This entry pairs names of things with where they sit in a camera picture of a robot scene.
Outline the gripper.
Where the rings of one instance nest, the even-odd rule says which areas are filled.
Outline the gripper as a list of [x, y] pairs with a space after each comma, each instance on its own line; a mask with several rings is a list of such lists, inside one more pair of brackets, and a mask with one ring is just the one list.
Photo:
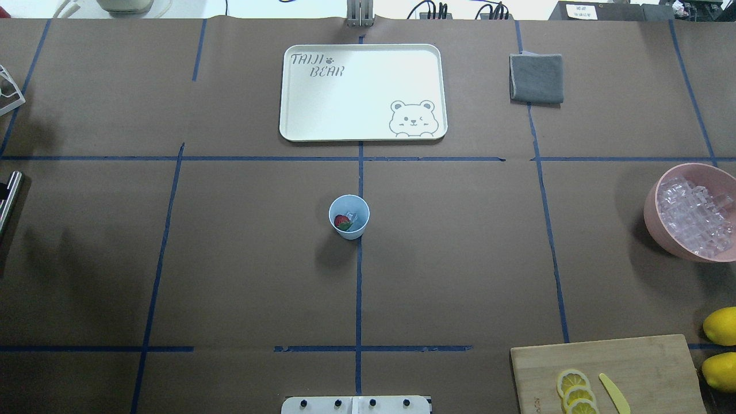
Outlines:
[[0, 183], [0, 201], [3, 202], [8, 198], [9, 195], [9, 188], [7, 184]]

